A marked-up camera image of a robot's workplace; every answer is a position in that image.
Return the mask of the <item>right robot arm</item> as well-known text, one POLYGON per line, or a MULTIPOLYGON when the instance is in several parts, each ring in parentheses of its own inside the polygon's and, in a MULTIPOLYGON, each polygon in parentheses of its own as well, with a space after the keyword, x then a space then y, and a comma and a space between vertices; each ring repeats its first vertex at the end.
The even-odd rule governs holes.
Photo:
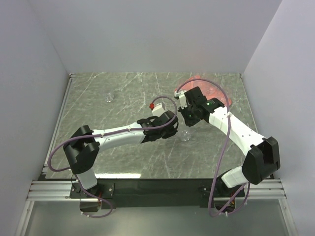
POLYGON ((199 87, 176 91, 174 95, 180 101, 178 111, 186 126, 192 127, 201 120, 207 122, 223 132, 245 156, 241 166, 217 177, 215 190, 219 195, 228 196, 244 183, 257 185, 281 167, 278 141, 250 129, 219 99, 207 99, 199 87))

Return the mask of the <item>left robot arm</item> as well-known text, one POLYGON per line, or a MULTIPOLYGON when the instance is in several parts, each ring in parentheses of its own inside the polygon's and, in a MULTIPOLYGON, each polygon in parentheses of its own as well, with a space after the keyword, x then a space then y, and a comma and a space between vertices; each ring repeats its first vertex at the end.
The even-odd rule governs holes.
POLYGON ((82 193, 92 198, 100 192, 93 171, 100 152, 123 145, 167 139, 177 133, 178 125, 177 115, 170 110, 160 116, 142 118, 130 125, 107 130, 91 130, 84 125, 63 146, 63 151, 72 173, 79 181, 82 193))

